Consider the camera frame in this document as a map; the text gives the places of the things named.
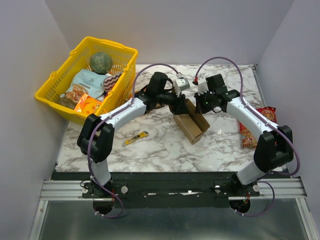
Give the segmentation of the yellow utility knife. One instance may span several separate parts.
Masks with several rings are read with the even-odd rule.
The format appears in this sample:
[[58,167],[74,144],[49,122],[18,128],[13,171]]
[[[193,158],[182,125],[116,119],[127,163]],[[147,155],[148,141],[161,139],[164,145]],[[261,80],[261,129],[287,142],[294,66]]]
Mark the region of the yellow utility knife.
[[125,142],[123,142],[122,146],[125,147],[125,146],[128,146],[132,143],[134,143],[135,141],[141,139],[141,138],[146,138],[149,136],[149,133],[147,131],[142,131],[140,133],[138,133],[137,135],[127,139]]

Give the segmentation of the brown cardboard express box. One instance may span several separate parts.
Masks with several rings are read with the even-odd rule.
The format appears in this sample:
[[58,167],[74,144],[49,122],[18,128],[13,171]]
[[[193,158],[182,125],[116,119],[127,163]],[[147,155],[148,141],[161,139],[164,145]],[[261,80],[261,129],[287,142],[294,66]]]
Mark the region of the brown cardboard express box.
[[185,103],[188,113],[174,115],[173,119],[189,142],[194,145],[199,142],[203,134],[207,132],[210,124],[200,113],[196,113],[196,106],[189,99],[186,99]]

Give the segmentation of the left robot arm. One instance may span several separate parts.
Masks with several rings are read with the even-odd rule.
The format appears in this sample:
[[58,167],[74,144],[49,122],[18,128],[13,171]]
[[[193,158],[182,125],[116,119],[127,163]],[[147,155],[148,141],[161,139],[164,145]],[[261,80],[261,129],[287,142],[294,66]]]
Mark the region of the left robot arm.
[[113,111],[97,116],[90,114],[77,140],[81,152],[88,157],[88,168],[94,184],[93,191],[101,198],[111,191],[107,157],[112,151],[114,134],[137,117],[141,117],[157,105],[169,106],[174,115],[188,113],[186,97],[182,93],[190,87],[188,80],[177,73],[170,79],[165,73],[155,72],[149,83],[133,97]]

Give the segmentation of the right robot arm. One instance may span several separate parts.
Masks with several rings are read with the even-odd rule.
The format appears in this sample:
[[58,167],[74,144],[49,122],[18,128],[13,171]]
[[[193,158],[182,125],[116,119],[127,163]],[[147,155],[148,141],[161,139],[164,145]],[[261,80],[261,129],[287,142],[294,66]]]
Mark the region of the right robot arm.
[[221,74],[198,79],[197,87],[196,113],[206,114],[220,108],[243,124],[257,141],[253,160],[231,177],[230,191],[234,195],[243,195],[248,185],[293,160],[292,130],[264,117],[239,91],[228,90]]

